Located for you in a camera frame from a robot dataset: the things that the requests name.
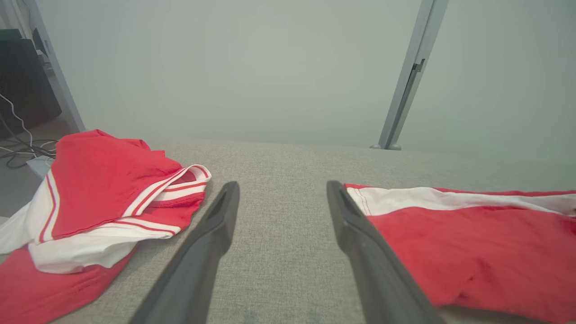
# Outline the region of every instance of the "white wall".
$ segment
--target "white wall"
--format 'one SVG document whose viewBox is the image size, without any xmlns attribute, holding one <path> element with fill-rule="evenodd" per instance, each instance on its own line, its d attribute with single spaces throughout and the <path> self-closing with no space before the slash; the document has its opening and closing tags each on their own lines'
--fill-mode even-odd
<svg viewBox="0 0 576 324">
<path fill-rule="evenodd" d="M 420 0 L 37 0 L 87 129 L 368 147 Z"/>
<path fill-rule="evenodd" d="M 576 163 L 576 1 L 450 0 L 402 150 Z"/>
</svg>

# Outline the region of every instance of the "gray fabric surface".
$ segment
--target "gray fabric surface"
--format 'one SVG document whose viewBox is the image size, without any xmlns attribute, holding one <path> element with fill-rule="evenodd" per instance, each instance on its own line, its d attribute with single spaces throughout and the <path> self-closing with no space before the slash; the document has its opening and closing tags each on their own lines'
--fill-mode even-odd
<svg viewBox="0 0 576 324">
<path fill-rule="evenodd" d="M 574 176 L 566 176 L 568 169 L 448 155 L 204 140 L 150 144 L 183 165 L 206 166 L 213 174 L 207 201 L 187 231 L 141 243 L 101 298 L 56 323 L 126 323 L 218 190 L 231 180 L 240 184 L 240 208 L 232 246 L 218 269 L 209 323 L 363 323 L 353 274 L 336 245 L 328 214 L 328 180 L 483 191 L 563 190 L 576 183 Z M 533 323 L 459 308 L 443 314 L 453 323 Z"/>
</svg>

